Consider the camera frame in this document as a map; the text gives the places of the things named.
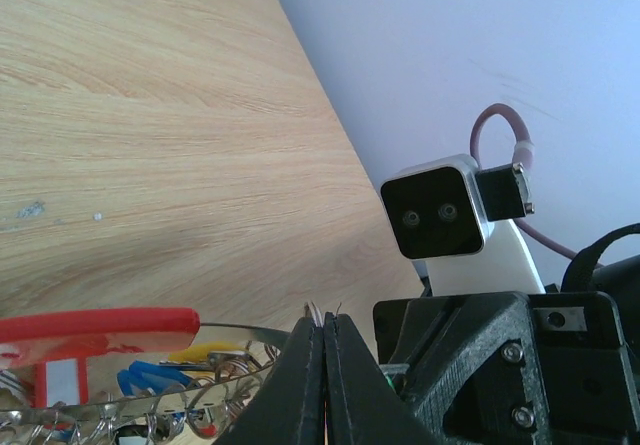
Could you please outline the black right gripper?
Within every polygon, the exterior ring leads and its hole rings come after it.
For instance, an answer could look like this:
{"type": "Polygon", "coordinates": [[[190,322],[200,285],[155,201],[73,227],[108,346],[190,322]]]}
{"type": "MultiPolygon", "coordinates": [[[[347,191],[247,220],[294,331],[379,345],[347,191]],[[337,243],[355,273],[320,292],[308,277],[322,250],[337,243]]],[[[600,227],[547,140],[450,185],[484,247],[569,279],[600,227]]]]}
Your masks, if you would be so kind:
{"type": "Polygon", "coordinates": [[[635,444],[639,395],[615,301],[516,292],[381,301],[378,357],[439,444],[635,444]]]}

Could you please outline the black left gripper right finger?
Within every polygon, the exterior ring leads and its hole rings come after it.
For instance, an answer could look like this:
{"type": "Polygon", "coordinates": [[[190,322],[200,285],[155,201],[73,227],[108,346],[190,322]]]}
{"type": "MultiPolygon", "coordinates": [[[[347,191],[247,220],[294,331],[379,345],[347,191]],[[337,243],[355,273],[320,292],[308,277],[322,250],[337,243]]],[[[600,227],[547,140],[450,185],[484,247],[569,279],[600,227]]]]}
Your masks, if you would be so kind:
{"type": "Polygon", "coordinates": [[[389,385],[353,320],[324,319],[326,424],[330,444],[435,444],[389,385]]]}

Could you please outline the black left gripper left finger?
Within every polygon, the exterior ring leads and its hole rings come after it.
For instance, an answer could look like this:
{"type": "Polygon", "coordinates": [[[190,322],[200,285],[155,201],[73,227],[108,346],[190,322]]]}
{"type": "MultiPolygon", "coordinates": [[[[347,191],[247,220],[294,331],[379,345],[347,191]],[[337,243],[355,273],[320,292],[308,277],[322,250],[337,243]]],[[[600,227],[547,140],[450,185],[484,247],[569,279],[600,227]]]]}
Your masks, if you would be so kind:
{"type": "Polygon", "coordinates": [[[219,444],[325,442],[324,332],[311,318],[292,330],[272,372],[219,444]]]}

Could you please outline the metal keyring with red handle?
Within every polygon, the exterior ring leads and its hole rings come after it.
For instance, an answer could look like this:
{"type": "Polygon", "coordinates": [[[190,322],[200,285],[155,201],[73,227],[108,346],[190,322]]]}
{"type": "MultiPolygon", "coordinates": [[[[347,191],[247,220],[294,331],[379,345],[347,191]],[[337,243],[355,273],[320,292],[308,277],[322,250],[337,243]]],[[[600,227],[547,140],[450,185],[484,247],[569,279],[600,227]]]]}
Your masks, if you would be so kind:
{"type": "Polygon", "coordinates": [[[190,308],[116,308],[5,318],[1,322],[1,440],[5,444],[175,444],[214,442],[257,394],[288,333],[207,323],[190,308]],[[243,352],[207,362],[166,363],[191,345],[224,341],[243,352]],[[34,405],[34,366],[84,358],[89,400],[34,405]],[[124,396],[117,373],[134,361],[188,375],[187,387],[124,396]]]}

